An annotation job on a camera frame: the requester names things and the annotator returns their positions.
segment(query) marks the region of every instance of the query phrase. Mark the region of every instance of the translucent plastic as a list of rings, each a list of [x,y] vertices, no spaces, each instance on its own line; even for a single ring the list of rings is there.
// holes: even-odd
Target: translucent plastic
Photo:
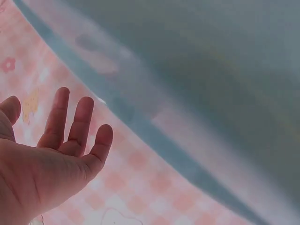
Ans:
[[[298,1],[15,3],[186,179],[256,224],[300,223]]]

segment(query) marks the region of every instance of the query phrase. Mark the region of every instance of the yellow cartoon figure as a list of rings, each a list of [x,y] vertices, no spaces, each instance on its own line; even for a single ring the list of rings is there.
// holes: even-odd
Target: yellow cartoon figure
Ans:
[[[38,89],[32,91],[26,99],[22,101],[23,121],[30,124],[30,116],[38,110]]]

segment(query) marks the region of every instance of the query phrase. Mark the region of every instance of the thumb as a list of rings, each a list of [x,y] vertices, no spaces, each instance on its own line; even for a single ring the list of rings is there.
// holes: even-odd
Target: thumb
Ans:
[[[16,96],[11,96],[0,103],[0,110],[6,115],[12,125],[16,123],[21,114],[21,104]]]
[[[16,96],[0,103],[0,138],[15,141],[12,125],[18,120],[20,113],[21,105]]]

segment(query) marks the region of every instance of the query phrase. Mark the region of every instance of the pink gingham fabric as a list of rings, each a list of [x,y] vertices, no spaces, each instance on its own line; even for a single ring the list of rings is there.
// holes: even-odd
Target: pink gingham fabric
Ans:
[[[71,90],[66,131],[82,96],[95,100],[89,151],[99,125],[114,129],[103,171],[80,193],[33,225],[246,225],[193,187],[116,118],[54,55],[10,0],[0,3],[0,99],[16,95],[22,114],[16,140],[35,146],[55,91]]]

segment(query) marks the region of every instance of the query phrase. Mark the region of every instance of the cartoon print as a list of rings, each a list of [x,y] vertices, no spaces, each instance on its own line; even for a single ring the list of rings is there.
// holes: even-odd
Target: cartoon print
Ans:
[[[32,220],[29,225],[44,225],[44,218],[43,215],[40,215],[39,217]]]
[[[15,70],[15,58],[7,57],[1,64],[0,68],[3,70],[4,73],[8,73],[10,71]]]
[[[30,116],[38,110],[38,89],[32,91],[26,99],[22,101],[23,121],[30,124]]]
[[[140,220],[126,217],[116,209],[107,209],[102,217],[101,225],[143,225]]]

